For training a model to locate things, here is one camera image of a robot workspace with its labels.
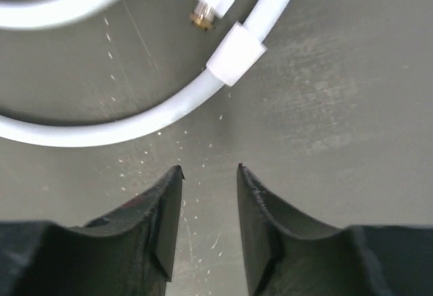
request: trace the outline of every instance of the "gray table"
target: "gray table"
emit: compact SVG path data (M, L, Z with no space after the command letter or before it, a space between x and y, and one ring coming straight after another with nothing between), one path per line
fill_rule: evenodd
M209 33L189 25L194 0L124 0L67 28L1 31L0 111L48 124L136 114L191 81L255 1L237 0ZM89 149L0 139L0 218L82 224L179 163L168 295L180 296L246 294L238 162L330 224L431 224L432 25L433 0L293 0L244 78L160 136Z

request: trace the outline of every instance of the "gold connector tip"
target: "gold connector tip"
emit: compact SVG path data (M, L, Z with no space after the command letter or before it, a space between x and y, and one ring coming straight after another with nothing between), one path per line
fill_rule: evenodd
M192 24L199 29L207 31L214 28L214 24L210 20L203 18L203 16L200 16L198 14L189 14L189 19L192 21Z

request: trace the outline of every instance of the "black plastic jaw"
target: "black plastic jaw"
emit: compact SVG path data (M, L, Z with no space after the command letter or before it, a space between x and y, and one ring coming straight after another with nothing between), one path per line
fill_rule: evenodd
M183 174L84 227L0 223L0 296L164 295L171 279Z
M433 295L433 229L334 228L241 164L237 194L250 295Z

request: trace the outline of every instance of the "white cord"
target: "white cord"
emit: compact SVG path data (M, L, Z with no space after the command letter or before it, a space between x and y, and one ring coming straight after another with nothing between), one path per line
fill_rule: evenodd
M0 28L39 30L83 20L118 0L34 0L0 2Z
M289 0L258 0L244 26L262 41L277 22ZM214 95L223 83L208 70L156 107L108 124L55 127L30 124L0 116L0 137L53 147L90 147L120 143L164 128Z

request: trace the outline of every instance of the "cable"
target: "cable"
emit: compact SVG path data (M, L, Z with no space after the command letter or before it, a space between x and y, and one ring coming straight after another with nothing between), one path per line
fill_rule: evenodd
M0 2L0 28L40 30L83 20L118 0L34 0Z
M290 0L258 0L244 26L261 41L271 31ZM129 141L164 128L214 95L223 83L208 70L156 107L117 122L90 126L56 127L0 116L0 137L52 147L90 147Z

